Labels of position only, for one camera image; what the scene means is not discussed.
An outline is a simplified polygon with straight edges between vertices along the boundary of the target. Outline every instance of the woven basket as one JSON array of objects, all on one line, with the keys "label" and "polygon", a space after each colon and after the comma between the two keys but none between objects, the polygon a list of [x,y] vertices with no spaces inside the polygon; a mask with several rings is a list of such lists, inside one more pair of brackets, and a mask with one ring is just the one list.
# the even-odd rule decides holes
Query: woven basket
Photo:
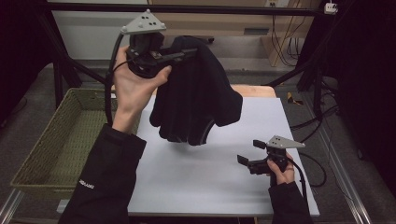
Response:
[{"label": "woven basket", "polygon": [[68,90],[11,186],[40,199],[69,199],[106,122],[104,90]]}]

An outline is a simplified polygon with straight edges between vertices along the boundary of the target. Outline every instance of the hand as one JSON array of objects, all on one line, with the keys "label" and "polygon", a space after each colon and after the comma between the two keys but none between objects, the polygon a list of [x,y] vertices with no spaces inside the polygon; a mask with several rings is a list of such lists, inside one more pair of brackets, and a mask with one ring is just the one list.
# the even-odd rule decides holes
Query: hand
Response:
[{"label": "hand", "polygon": [[[293,160],[293,157],[287,152],[286,156]],[[285,172],[281,172],[279,167],[274,163],[273,161],[268,160],[267,161],[268,166],[270,169],[275,173],[276,175],[276,183],[278,185],[283,184],[283,183],[291,183],[294,181],[294,168],[293,164],[288,161],[288,165],[286,166]]]},{"label": "hand", "polygon": [[[115,68],[126,62],[128,46],[119,48]],[[149,103],[152,93],[168,80],[172,70],[171,66],[165,67],[154,78],[142,78],[135,75],[127,63],[120,65],[114,72],[114,85],[118,101],[118,108],[113,121],[113,128],[131,133],[131,130],[142,110]]]}]

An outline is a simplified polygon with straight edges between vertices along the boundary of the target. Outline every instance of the black jacket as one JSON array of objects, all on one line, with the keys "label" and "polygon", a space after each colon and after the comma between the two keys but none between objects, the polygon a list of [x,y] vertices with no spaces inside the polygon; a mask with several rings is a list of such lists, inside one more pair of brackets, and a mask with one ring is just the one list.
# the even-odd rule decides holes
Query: black jacket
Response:
[{"label": "black jacket", "polygon": [[[104,125],[60,224],[128,224],[127,207],[146,141]],[[269,189],[275,224],[313,223],[293,182]]]}]

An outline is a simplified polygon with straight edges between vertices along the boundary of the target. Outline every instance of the white wall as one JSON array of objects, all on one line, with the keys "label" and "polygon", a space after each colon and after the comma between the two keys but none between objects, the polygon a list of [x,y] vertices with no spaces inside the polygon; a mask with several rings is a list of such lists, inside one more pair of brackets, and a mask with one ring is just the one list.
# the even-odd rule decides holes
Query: white wall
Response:
[{"label": "white wall", "polygon": [[[147,4],[147,0],[49,0],[70,3]],[[69,55],[76,60],[108,60],[120,28],[140,12],[53,11]],[[125,36],[121,45],[128,44]]]}]

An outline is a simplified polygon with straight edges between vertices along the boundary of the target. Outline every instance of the white table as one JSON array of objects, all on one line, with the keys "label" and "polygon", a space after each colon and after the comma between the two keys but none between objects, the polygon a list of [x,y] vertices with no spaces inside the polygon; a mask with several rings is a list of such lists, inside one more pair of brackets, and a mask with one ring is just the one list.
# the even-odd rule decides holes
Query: white table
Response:
[{"label": "white table", "polygon": [[[266,142],[274,135],[292,139],[278,98],[244,97],[238,122],[215,125],[205,145],[192,147],[161,139],[159,128],[149,124],[154,97],[142,113],[137,134],[148,144],[128,206],[131,216],[260,217],[273,213],[267,190],[270,177],[251,175],[236,155],[261,160],[266,153],[252,145],[254,139]],[[297,149],[287,151],[304,172]],[[295,178],[300,184],[298,172]],[[305,180],[311,216],[318,216]],[[57,211],[62,213],[66,205],[67,200],[62,200]]]}]

